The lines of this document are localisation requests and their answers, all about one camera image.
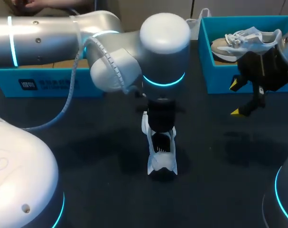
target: glowing blue light ring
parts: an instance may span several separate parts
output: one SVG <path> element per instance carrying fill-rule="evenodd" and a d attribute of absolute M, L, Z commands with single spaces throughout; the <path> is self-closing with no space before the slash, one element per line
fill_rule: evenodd
<path fill-rule="evenodd" d="M 60 214 L 56 220 L 56 222 L 54 223 L 54 225 L 52 226 L 52 228 L 55 228 L 57 226 L 57 224 L 59 223 L 59 220 L 64 212 L 64 206 L 65 206 L 65 194 L 64 194 L 64 199 L 63 199 L 63 205 L 62 205 L 62 210 L 60 211 Z"/>
<path fill-rule="evenodd" d="M 153 81 L 149 80 L 148 78 L 146 78 L 146 77 L 143 75 L 144 79 L 146 79 L 147 82 L 149 82 L 149 83 L 151 83 L 151 84 L 153 84 L 153 85 L 155 85 L 155 86 L 160 86 L 160 87 L 173 86 L 173 85 L 179 83 L 180 81 L 182 81 L 182 79 L 184 78 L 184 76 L 185 76 L 185 73 L 183 73 L 183 75 L 182 75 L 177 81 L 175 81 L 175 82 L 167 83 L 167 84 L 160 84 L 160 83 L 156 83 L 156 82 L 153 82 Z"/>
<path fill-rule="evenodd" d="M 288 218 L 288 214 L 287 214 L 287 212 L 284 210 L 284 208 L 283 208 L 283 206 L 282 206 L 282 204 L 281 204 L 281 201 L 280 201 L 279 196 L 278 196 L 278 191 L 277 191 L 277 179 L 278 179 L 278 175 L 279 175 L 279 172 L 280 172 L 281 168 L 279 169 L 279 171 L 278 171 L 278 173 L 277 173 L 277 175 L 276 175 L 276 179 L 275 179 L 275 192 L 276 192 L 276 197 L 277 197 L 277 201 L 278 201 L 278 203 L 279 203 L 279 206 L 280 206 L 282 212 L 284 213 L 284 215 Z"/>
<path fill-rule="evenodd" d="M 120 32 L 114 31 L 114 30 L 100 31 L 100 32 L 95 33 L 92 37 L 95 38 L 95 37 L 98 37 L 100 35 L 108 34 L 108 33 L 120 33 Z"/>
<path fill-rule="evenodd" d="M 12 59 L 15 67 L 18 67 L 17 64 L 17 58 L 16 58 L 16 52 L 15 52 L 15 45 L 14 45 L 14 34 L 12 31 L 12 17 L 8 17 L 8 26 L 9 26 L 9 40 L 10 40 L 10 47 L 11 47 L 11 53 L 12 53 Z"/>

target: white bag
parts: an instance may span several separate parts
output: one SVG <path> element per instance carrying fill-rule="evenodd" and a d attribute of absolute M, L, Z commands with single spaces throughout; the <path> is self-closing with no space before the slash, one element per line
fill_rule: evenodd
<path fill-rule="evenodd" d="M 208 8 L 202 9 L 199 19 L 187 19 L 186 22 L 190 27 L 191 40 L 198 40 L 199 30 L 201 25 L 201 19 L 211 17 L 210 10 Z"/>

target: blue box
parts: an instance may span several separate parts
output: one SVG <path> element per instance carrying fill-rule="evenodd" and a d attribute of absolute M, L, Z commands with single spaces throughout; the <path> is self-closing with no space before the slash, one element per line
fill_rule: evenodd
<path fill-rule="evenodd" d="M 229 90 L 232 77 L 239 74 L 237 65 L 216 65 L 210 49 L 210 43 L 225 34 L 256 27 L 260 31 L 272 32 L 280 29 L 288 32 L 288 16 L 242 16 L 210 17 L 201 20 L 198 38 L 199 57 L 209 94 L 234 93 Z M 288 84 L 279 89 L 288 92 Z M 252 93 L 252 86 L 247 84 L 238 93 Z"/>
<path fill-rule="evenodd" d="M 67 97 L 71 69 L 0 69 L 0 88 L 6 97 Z M 102 97 L 89 69 L 77 69 L 73 97 Z"/>

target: white sneaker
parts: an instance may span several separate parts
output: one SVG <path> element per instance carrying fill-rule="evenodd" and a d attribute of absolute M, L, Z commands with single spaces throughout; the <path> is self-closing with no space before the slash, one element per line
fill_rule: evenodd
<path fill-rule="evenodd" d="M 214 40 L 211 44 L 211 50 L 219 58 L 228 62 L 235 62 L 248 51 L 258 54 L 267 52 L 281 38 L 280 29 L 274 32 L 261 32 L 255 27 L 251 27 L 234 34 L 226 34 L 225 38 Z"/>
<path fill-rule="evenodd" d="M 152 171 L 166 168 L 177 175 L 176 144 L 174 138 L 177 134 L 175 127 L 166 133 L 153 131 L 148 124 L 147 112 L 143 113 L 142 131 L 149 143 L 148 175 Z"/>

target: person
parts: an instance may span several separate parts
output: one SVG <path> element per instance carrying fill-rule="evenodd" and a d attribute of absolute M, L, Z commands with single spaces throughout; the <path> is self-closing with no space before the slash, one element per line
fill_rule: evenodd
<path fill-rule="evenodd" d="M 93 10 L 93 0 L 0 0 L 0 17 L 67 17 Z"/>

